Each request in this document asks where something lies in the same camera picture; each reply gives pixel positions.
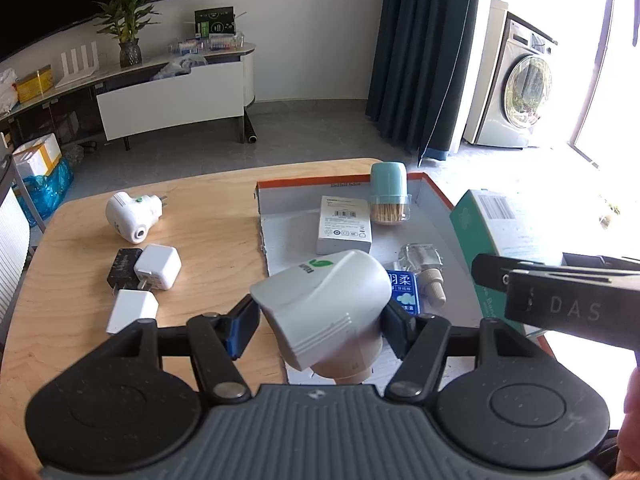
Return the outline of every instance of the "blue plastic bag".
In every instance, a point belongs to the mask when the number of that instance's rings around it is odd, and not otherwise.
[[[29,196],[31,200],[33,200],[43,220],[49,218],[53,215],[54,211],[58,209],[58,206],[60,206],[60,203],[66,195],[66,190],[69,189],[73,180],[74,174],[64,157],[60,159],[60,162],[53,171],[49,173],[49,176],[28,176],[23,179],[24,186],[27,188]],[[36,221],[24,203],[24,198],[20,195],[18,195],[17,198],[22,211],[24,211],[24,215],[29,221],[30,227],[34,227]]]

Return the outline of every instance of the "black circular pad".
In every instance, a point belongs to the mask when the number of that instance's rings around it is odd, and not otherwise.
[[[105,358],[40,390],[25,425],[41,462],[113,474],[171,454],[199,418],[198,395],[179,378],[132,358]]]
[[[491,409],[515,426],[540,428],[564,415],[564,400],[555,391],[536,384],[511,384],[491,396]]]
[[[520,470],[587,459],[609,429],[604,400],[549,360],[500,358],[451,381],[434,414],[462,449]]]

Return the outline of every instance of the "chair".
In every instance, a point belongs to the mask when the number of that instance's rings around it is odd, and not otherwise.
[[[0,352],[4,351],[15,293],[27,254],[33,254],[29,247],[29,222],[12,191],[14,182],[40,230],[44,232],[46,228],[18,174],[13,157],[7,155],[0,163]]]

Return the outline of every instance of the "white router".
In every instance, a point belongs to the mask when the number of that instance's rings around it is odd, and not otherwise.
[[[89,60],[87,59],[86,55],[86,45],[80,47],[80,52],[82,53],[82,70],[79,70],[78,54],[76,54],[76,50],[74,48],[71,49],[71,63],[74,69],[74,71],[71,73],[69,72],[69,65],[66,62],[66,52],[63,52],[60,55],[60,57],[62,58],[62,70],[65,72],[65,76],[57,82],[56,88],[68,85],[69,83],[73,83],[74,81],[78,81],[79,79],[89,77],[100,68],[100,63],[98,62],[98,45],[95,41],[92,41],[91,43],[91,51],[92,56],[94,57],[93,66],[89,66]]]

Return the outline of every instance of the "white cabinet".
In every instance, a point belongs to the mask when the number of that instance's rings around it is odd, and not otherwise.
[[[242,61],[197,66],[191,73],[97,96],[107,139],[244,115]]]

